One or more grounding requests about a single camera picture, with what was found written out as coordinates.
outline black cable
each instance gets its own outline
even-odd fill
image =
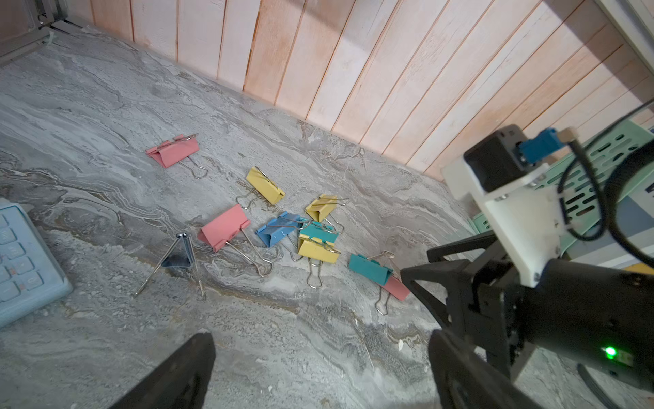
[[[650,99],[649,101],[643,103],[641,106],[638,108],[635,108],[631,110],[631,112],[627,113],[626,115],[623,115],[622,117],[618,118],[613,124],[610,124],[606,128],[604,128],[603,131],[601,131],[595,138],[593,138],[590,142],[586,144],[585,150],[589,150],[590,148],[593,147],[597,142],[599,142],[605,135],[609,134],[612,132],[618,125],[620,125],[622,122],[626,121],[629,119],[633,114],[637,113],[641,109],[647,107],[651,103],[654,102],[654,98]],[[557,193],[559,194],[559,205],[561,207],[561,213],[563,214],[563,220],[566,224],[570,222],[570,217],[568,216],[568,210],[565,207],[565,202],[563,200],[563,187],[567,184],[568,182],[568,176],[570,172],[572,171],[572,168],[577,164],[577,161],[579,160],[579,157],[581,156],[586,156],[583,149],[581,149],[578,153],[575,153],[575,150],[573,149],[572,145],[569,143],[568,146],[570,146],[570,149],[572,152],[575,154],[575,157],[572,158],[572,161],[570,161],[570,164],[568,164],[568,167],[563,171],[563,175],[561,175],[561,179],[559,179],[559,185],[557,186]],[[593,184],[593,189],[595,191],[595,194],[598,199],[598,204],[599,204],[599,211],[600,211],[600,224],[598,230],[592,234],[591,236],[584,236],[583,234],[577,233],[572,227],[568,228],[568,233],[570,233],[573,237],[576,239],[579,239],[581,241],[593,241],[597,240],[604,232],[606,231],[608,227],[608,220],[607,220],[607,209],[606,209],[606,199],[602,201],[603,194],[601,189],[597,189],[595,187],[595,184],[599,186],[597,183],[597,178],[595,177],[595,172],[593,172],[593,167],[592,165],[590,166],[584,166],[583,163],[581,163],[581,166],[583,167],[584,172],[588,176],[588,179],[590,180],[591,184]]]
[[[632,152],[615,168],[604,185],[604,197],[609,203],[608,229],[613,239],[632,256],[654,268],[654,257],[633,245],[617,225],[617,203],[620,194],[627,183],[652,161],[654,161],[654,140]]]
[[[577,364],[577,372],[579,372],[579,376],[581,376],[583,383],[586,384],[588,389],[593,392],[595,397],[599,399],[607,409],[622,409],[615,402],[613,402],[613,399],[609,398],[606,392],[604,392],[604,390],[597,384],[597,381],[593,379],[585,366],[582,364]]]
[[[592,141],[590,141],[585,150],[589,150],[595,143],[600,141],[605,135],[612,132],[620,123],[624,122],[626,119],[629,119],[633,114],[647,107],[649,104],[654,102],[654,98],[643,103],[638,108],[627,113],[625,116],[622,116],[616,120],[613,124],[609,125],[606,129],[600,132]],[[557,193],[559,194],[559,206],[561,208],[561,213],[563,214],[563,219],[566,224],[570,223],[570,216],[568,215],[568,210],[565,206],[565,200],[563,198],[563,190],[567,183],[568,176],[572,171],[572,168],[577,164],[577,161],[581,164],[586,176],[593,186],[595,192],[596,200],[599,206],[600,212],[600,221],[597,230],[591,235],[584,235],[576,232],[571,226],[568,227],[568,232],[578,240],[581,241],[593,241],[600,238],[606,230],[609,230],[611,236],[614,240],[628,253],[636,257],[638,260],[647,264],[648,266],[654,268],[654,258],[643,253],[639,248],[633,245],[627,237],[620,231],[617,225],[617,202],[620,199],[620,193],[626,186],[626,184],[631,180],[636,173],[638,173],[643,167],[654,161],[654,141],[645,144],[643,147],[637,151],[628,155],[625,160],[622,161],[611,173],[609,178],[606,181],[605,189],[600,188],[599,182],[595,175],[593,165],[588,159],[584,148],[581,147],[578,141],[573,140],[568,143],[568,146],[572,150],[574,157],[568,167],[565,169],[559,180],[559,185],[557,186]]]

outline calculator button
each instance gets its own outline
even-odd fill
[[[16,235],[10,228],[0,229],[0,245],[16,241]]]
[[[11,276],[9,275],[9,272],[7,271],[7,269],[6,268],[0,268],[0,283],[2,283],[3,281],[8,280],[10,278],[11,278]]]
[[[0,284],[0,301],[9,301],[20,294],[13,281]]]
[[[0,247],[0,253],[6,256],[9,260],[13,260],[14,258],[25,254],[25,250],[23,250],[23,246],[21,246],[20,243],[11,243]]]
[[[32,264],[32,260],[30,260],[29,257],[25,256],[14,261],[14,269],[17,273],[23,274],[34,270],[34,264]]]
[[[22,277],[23,282],[25,283],[25,288],[28,290],[32,290],[37,288],[39,285],[43,284],[43,280],[39,276],[39,273],[37,272],[30,272],[27,273]]]

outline teal binder clip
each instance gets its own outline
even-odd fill
[[[381,257],[385,254],[386,252],[368,258],[361,254],[351,254],[349,268],[355,273],[359,273],[379,285],[386,285],[388,279],[393,274],[393,269],[382,266],[377,261],[373,260],[374,258]]]
[[[323,243],[335,243],[338,233],[333,226],[312,221],[308,226],[302,228],[300,234],[322,240]]]

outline binder clip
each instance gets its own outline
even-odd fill
[[[277,187],[275,182],[270,180],[270,178],[264,172],[262,172],[261,169],[257,168],[256,166],[250,168],[250,172],[245,177],[245,180],[247,180],[250,183],[250,185],[252,185],[252,189],[250,189],[250,192],[242,196],[238,196],[236,198],[236,203],[238,203],[243,209],[246,210],[249,209],[250,205],[255,200],[260,198],[264,198],[268,202],[270,202],[270,204],[274,205],[280,200],[282,200],[282,198],[285,195],[284,191],[281,190],[279,187]],[[255,193],[255,192],[257,192],[259,196],[252,199],[247,204],[247,206],[241,205],[241,203],[239,202],[240,198],[244,198],[248,196],[250,193]]]
[[[210,245],[213,248],[213,251],[218,251],[225,245],[229,245],[232,249],[236,250],[243,258],[251,262],[256,268],[256,273],[260,277],[267,277],[273,270],[273,262],[265,259],[256,246],[252,243],[252,240],[245,234],[245,228],[250,225],[250,221],[247,216],[241,209],[240,205],[235,205],[231,209],[227,210],[225,213],[221,214],[217,218],[213,219],[206,226],[200,229],[198,233],[198,239],[204,241],[206,244]],[[240,251],[235,245],[230,243],[230,240],[233,239],[238,233],[243,233],[245,239],[250,243],[252,249],[256,255],[259,256],[264,262],[270,264],[270,270],[268,273],[263,274],[259,265],[254,262],[248,255]]]
[[[359,273],[379,285],[386,285],[388,279],[393,274],[393,269],[390,267],[382,266],[379,262],[374,260],[375,258],[381,257],[383,255],[385,254],[381,253],[380,255],[366,258],[361,254],[351,254],[350,264],[348,267],[355,273]]]
[[[157,163],[164,168],[170,168],[172,165],[179,163],[186,169],[190,170],[193,177],[196,179],[202,179],[209,174],[209,170],[198,165],[190,156],[200,150],[196,136],[198,136],[196,133],[189,136],[178,135],[174,137],[172,141],[166,141],[153,148],[149,148],[145,153],[147,153],[152,159],[156,160]],[[193,165],[205,171],[204,175],[197,176],[193,169],[189,168],[182,162],[182,159],[184,158],[188,158],[193,162]]]
[[[291,243],[293,243],[290,233],[295,230],[299,232],[306,227],[306,223],[308,222],[310,222],[309,219],[304,219],[299,215],[285,211],[276,219],[269,221],[265,226],[257,229],[256,235],[259,236],[266,247],[273,247],[275,244],[280,243],[284,237],[288,237]],[[281,245],[288,250],[290,258],[294,262],[300,261],[303,258],[303,256],[300,256],[300,258],[293,257],[293,250],[289,249],[284,243],[281,243]],[[298,248],[297,243],[293,243],[293,245],[296,249]]]
[[[344,206],[347,205],[350,202],[350,199],[344,198],[344,199],[339,199],[335,195],[327,195],[327,194],[321,194],[318,196],[316,200],[311,202],[310,205],[305,207],[305,211],[307,214],[315,221],[317,222],[322,222],[325,221],[332,225],[333,227],[336,227],[327,220],[327,216],[330,215],[330,213],[336,208],[336,206]],[[345,227],[336,221],[334,219],[334,222],[338,224],[341,227],[341,231],[339,234],[342,234],[345,231]]]
[[[334,243],[337,238],[338,233],[334,227],[319,224],[315,221],[310,222],[300,230],[300,235],[298,237],[298,254],[307,257],[309,260],[309,276],[307,277],[307,284],[313,289],[322,287],[322,280],[320,279],[322,263],[335,263],[338,256],[341,254],[340,251],[334,249]],[[318,264],[314,264],[312,259],[318,260]],[[320,282],[320,285],[318,286],[311,284],[313,267],[318,268],[317,277]]]
[[[375,258],[382,256],[388,257],[388,261],[393,268],[382,266],[374,260]],[[388,315],[388,299],[391,295],[400,301],[404,301],[411,292],[404,284],[402,284],[402,280],[400,279],[400,269],[393,262],[393,258],[395,258],[395,254],[390,251],[382,251],[380,254],[368,258],[354,254],[350,256],[350,270],[359,273],[380,285],[379,299],[375,303],[375,309],[381,315]],[[379,308],[379,304],[382,301],[384,290],[387,294],[386,301],[384,302],[384,311],[382,311]]]
[[[182,241],[184,244],[184,256],[180,255],[174,255],[173,250],[175,250],[177,244]],[[148,285],[154,274],[159,271],[161,267],[167,268],[167,267],[184,267],[184,268],[189,268],[193,267],[193,271],[196,274],[198,272],[198,269],[196,267],[196,252],[193,249],[193,244],[191,243],[191,237],[189,237],[188,234],[186,233],[180,233],[177,234],[175,237],[175,241],[173,244],[171,244],[170,247],[168,247],[168,250],[165,252],[161,260],[159,260],[159,263],[154,267],[154,270],[150,273],[150,275],[145,279],[143,284],[139,287],[138,290],[134,293],[134,296],[137,296],[142,293],[142,291],[145,289],[145,287]],[[198,280],[198,284],[200,286],[200,292],[202,293],[202,297],[207,298],[207,295],[205,294],[204,291],[204,286],[202,285],[202,280]]]

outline pink binder clip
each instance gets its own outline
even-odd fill
[[[213,219],[211,222],[207,223],[200,233],[198,233],[198,240],[204,241],[206,244],[210,245],[213,248],[213,251],[218,251],[225,245],[229,245],[232,249],[236,250],[242,257],[251,262],[256,268],[256,273],[260,277],[267,277],[273,270],[273,262],[266,260],[256,246],[252,244],[252,240],[245,234],[245,228],[250,225],[245,212],[241,209],[240,205],[235,205],[231,209],[227,210],[225,213],[221,214],[217,218]],[[238,233],[243,233],[248,243],[254,249],[254,252],[262,259],[264,262],[270,264],[270,270],[268,273],[263,274],[259,265],[254,262],[248,255],[240,251],[235,245],[230,243],[230,240],[233,239]]]
[[[372,258],[381,257],[381,256],[388,257],[388,261],[390,262],[390,265],[393,266],[393,273],[388,278],[386,284],[379,287],[379,299],[375,303],[375,309],[381,315],[388,315],[388,299],[390,298],[390,296],[392,295],[398,300],[404,301],[409,296],[411,291],[404,284],[402,284],[402,281],[400,280],[400,269],[393,262],[393,259],[395,258],[395,254],[391,253],[390,251],[382,251],[380,255]],[[377,305],[381,303],[381,300],[384,297],[384,290],[386,290],[387,293],[386,293],[386,301],[384,302],[385,312],[382,312],[379,309],[379,306]]]
[[[198,165],[190,156],[200,150],[196,136],[198,136],[196,133],[189,136],[178,135],[174,137],[172,141],[166,141],[153,148],[149,148],[145,153],[165,168],[169,168],[179,162],[180,165],[193,173],[193,177],[196,179],[202,179],[209,173],[209,170]],[[188,158],[193,162],[193,165],[205,171],[204,175],[197,176],[193,169],[181,162],[184,158]]]

